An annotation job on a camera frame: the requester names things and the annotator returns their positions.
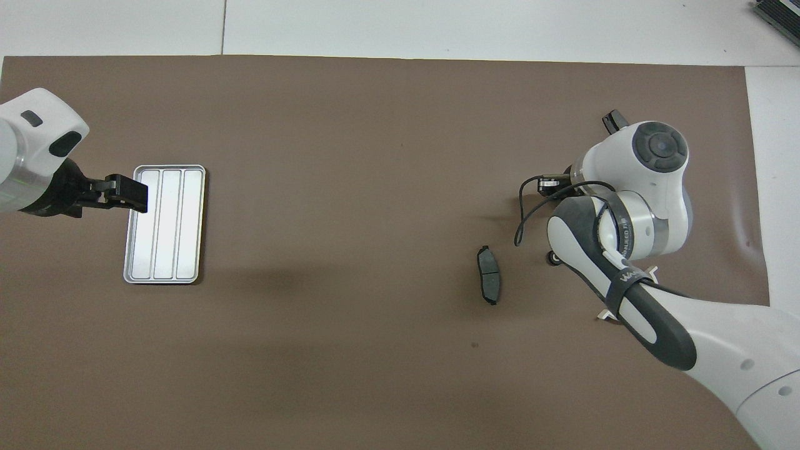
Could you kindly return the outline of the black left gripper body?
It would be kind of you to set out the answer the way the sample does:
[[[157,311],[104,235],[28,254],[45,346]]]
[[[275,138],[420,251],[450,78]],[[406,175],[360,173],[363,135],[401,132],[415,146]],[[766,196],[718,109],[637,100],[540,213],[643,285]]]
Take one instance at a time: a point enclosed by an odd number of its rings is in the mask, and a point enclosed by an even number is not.
[[[108,205],[100,201],[102,193],[93,188],[96,182],[96,179],[86,177],[76,162],[66,159],[52,175],[48,188],[37,199],[37,216],[80,218],[83,208],[105,209]]]

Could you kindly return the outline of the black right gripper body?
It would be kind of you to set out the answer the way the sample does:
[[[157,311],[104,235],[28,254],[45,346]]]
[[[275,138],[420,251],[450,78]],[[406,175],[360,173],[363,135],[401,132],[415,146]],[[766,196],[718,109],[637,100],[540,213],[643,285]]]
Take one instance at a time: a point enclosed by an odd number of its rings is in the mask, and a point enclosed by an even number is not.
[[[561,174],[543,174],[537,180],[537,193],[546,198],[571,186],[571,169],[569,165]]]

